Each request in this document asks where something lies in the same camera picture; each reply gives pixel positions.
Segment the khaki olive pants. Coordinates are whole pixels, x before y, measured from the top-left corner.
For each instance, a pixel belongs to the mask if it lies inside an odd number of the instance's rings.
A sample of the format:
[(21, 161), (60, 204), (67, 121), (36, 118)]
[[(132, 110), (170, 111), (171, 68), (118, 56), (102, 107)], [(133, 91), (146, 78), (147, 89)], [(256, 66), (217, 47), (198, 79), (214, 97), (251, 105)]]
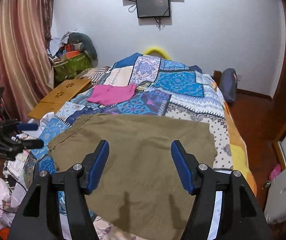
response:
[(200, 163), (217, 155), (209, 125), (152, 115), (82, 115), (49, 142), (65, 171), (101, 140), (110, 151), (98, 188), (87, 196), (100, 239), (179, 239), (194, 199), (182, 187), (170, 154), (179, 140)]

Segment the orange yellow fleece blanket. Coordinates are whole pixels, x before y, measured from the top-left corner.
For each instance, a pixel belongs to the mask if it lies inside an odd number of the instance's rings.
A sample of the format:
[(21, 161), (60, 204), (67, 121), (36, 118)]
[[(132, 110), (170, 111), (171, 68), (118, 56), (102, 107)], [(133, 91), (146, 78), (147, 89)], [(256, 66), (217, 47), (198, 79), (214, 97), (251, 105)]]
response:
[(249, 169), (249, 162), (247, 157), (247, 148), (245, 141), (240, 136), (236, 125), (232, 119), (230, 109), (226, 102), (223, 102), (223, 109), (225, 120), (227, 123), (227, 130), (229, 135), (230, 141), (230, 149), (233, 161), (233, 169), (238, 170), (246, 179), (247, 183), (249, 184), (253, 194), (257, 196), (257, 185), (255, 178), (252, 172)]

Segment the pink folded garment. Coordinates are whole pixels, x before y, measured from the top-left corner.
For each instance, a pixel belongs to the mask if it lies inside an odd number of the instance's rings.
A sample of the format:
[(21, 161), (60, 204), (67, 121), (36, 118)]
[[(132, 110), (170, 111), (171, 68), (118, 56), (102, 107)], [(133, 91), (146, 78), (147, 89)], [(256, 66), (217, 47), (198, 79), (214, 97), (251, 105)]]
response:
[(127, 86), (95, 85), (87, 102), (110, 106), (131, 99), (136, 91), (136, 84)]

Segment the wooden lap tray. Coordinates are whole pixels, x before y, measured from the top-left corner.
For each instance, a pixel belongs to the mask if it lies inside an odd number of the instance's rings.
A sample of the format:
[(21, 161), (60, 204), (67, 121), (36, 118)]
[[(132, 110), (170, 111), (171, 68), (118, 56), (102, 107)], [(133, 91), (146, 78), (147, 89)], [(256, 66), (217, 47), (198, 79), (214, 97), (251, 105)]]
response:
[(91, 87), (90, 79), (65, 80), (47, 96), (45, 96), (36, 107), (28, 114), (33, 119), (40, 120), (46, 113), (57, 113), (65, 102), (70, 101), (76, 95)]

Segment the pink striped curtain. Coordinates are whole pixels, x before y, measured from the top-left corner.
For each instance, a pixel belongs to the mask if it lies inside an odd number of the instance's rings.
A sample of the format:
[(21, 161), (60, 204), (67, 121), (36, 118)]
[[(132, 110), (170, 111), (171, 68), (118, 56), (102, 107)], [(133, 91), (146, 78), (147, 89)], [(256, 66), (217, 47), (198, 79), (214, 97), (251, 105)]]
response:
[(54, 87), (47, 49), (54, 0), (0, 0), (0, 87), (10, 118), (29, 112)]

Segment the patchwork patterned bedspread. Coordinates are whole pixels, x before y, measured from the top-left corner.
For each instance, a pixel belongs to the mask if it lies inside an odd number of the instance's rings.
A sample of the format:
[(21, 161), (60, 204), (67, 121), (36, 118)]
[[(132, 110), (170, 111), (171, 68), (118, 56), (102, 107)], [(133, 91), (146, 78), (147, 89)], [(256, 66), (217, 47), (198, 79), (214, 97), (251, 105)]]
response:
[(233, 167), (230, 141), (223, 109), (223, 96), (212, 78), (182, 63), (158, 57), (135, 54), (113, 65), (99, 81), (99, 85), (127, 86), (136, 84), (134, 96), (112, 106), (87, 102), (93, 89), (66, 102), (62, 108), (44, 117), (43, 131), (56, 136), (65, 132), (82, 115), (152, 115), (203, 122), (209, 125), (217, 155), (216, 169)]

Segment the pink floor item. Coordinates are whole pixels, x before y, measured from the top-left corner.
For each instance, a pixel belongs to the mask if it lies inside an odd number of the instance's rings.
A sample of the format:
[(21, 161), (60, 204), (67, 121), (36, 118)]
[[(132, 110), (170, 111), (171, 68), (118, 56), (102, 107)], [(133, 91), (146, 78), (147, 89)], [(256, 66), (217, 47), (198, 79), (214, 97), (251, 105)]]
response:
[(273, 170), (271, 171), (270, 175), (269, 175), (269, 180), (273, 181), (275, 178), (277, 178), (279, 176), (279, 174), (282, 172), (281, 169), (281, 165), (277, 164)]

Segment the grey purple backpack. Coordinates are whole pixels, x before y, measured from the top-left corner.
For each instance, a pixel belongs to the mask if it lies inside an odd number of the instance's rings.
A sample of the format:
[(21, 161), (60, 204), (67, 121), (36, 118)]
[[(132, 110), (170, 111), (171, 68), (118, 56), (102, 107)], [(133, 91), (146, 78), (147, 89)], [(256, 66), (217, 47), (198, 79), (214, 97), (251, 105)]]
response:
[(237, 74), (234, 68), (228, 68), (222, 72), (219, 89), (227, 103), (236, 101), (237, 84)]

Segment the green patterned bag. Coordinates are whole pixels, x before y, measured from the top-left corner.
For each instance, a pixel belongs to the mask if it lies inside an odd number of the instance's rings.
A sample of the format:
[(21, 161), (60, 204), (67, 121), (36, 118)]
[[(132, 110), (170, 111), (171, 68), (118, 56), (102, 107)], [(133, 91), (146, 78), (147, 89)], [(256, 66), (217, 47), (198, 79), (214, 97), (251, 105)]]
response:
[(57, 82), (74, 79), (81, 72), (92, 68), (90, 59), (85, 53), (78, 54), (67, 61), (54, 66), (54, 78)]

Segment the grey stuffed pillow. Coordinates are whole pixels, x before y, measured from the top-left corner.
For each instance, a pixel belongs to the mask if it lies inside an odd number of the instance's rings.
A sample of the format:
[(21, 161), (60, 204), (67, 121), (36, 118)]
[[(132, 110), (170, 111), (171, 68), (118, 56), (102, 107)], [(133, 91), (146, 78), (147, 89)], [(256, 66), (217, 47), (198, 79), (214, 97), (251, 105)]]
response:
[(91, 60), (97, 60), (97, 51), (93, 45), (92, 40), (86, 34), (82, 33), (70, 33), (68, 38), (68, 44), (83, 44), (83, 52)]

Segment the yellow pillow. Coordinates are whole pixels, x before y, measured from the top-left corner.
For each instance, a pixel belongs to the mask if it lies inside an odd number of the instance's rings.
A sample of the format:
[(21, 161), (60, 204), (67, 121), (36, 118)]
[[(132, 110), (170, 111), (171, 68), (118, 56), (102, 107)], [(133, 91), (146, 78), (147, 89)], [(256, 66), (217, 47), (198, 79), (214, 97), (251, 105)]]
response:
[(149, 56), (156, 56), (158, 55), (162, 59), (166, 60), (171, 60), (172, 58), (169, 56), (169, 54), (162, 48), (158, 46), (150, 46), (147, 49), (144, 50), (143, 52), (144, 55), (149, 55)]

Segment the wooden bed post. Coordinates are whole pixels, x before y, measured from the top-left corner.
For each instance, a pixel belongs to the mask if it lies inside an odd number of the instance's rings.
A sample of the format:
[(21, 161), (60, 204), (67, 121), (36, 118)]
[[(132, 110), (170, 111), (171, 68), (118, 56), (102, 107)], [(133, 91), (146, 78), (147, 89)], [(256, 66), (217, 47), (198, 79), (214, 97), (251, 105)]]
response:
[(222, 75), (222, 72), (219, 71), (219, 70), (215, 70), (215, 71), (213, 72), (212, 79), (215, 81), (215, 83), (217, 84), (217, 86), (220, 85), (221, 75)]

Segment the black wall monitor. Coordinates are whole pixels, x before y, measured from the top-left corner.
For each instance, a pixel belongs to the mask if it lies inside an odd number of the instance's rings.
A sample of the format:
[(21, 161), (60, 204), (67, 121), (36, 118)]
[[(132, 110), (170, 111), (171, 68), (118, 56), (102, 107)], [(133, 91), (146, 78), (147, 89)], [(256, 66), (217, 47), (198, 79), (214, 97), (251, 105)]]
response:
[(138, 18), (170, 17), (170, 0), (136, 0)]

